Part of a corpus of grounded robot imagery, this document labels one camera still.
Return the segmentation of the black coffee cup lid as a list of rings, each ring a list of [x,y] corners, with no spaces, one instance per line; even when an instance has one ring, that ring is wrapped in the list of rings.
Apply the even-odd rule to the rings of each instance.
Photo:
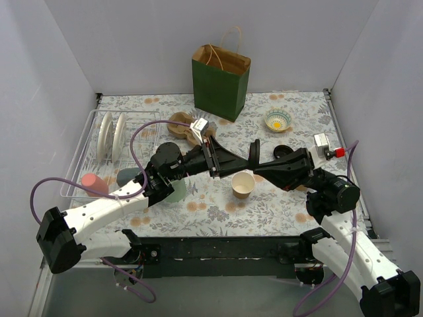
[[[260,140],[255,139],[249,147],[249,169],[254,170],[260,164]]]

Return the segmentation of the brown paper coffee cup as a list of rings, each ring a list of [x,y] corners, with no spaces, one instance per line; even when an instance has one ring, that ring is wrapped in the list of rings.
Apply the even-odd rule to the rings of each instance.
[[[238,199],[246,199],[255,187],[255,179],[248,172],[238,172],[231,180],[233,195]]]

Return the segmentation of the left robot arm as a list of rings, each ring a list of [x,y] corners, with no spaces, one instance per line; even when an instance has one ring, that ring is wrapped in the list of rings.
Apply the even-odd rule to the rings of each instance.
[[[183,155],[177,144],[160,145],[145,170],[111,193],[71,211],[53,207],[44,213],[36,241],[53,274],[75,266],[89,252],[97,230],[126,215],[151,207],[174,189],[172,182],[203,172],[226,177],[249,168],[249,162],[224,149],[213,137]]]

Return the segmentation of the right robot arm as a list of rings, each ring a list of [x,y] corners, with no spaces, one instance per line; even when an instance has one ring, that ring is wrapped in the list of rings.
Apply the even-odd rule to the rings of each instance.
[[[252,171],[282,190],[303,185],[308,214],[319,224],[318,233],[299,245],[306,262],[320,261],[356,296],[364,316],[416,316],[420,312],[420,280],[386,258],[357,227],[360,189],[347,176],[337,176],[323,165],[343,157],[343,148],[327,145],[301,148],[277,160],[260,163],[260,146],[251,143]]]

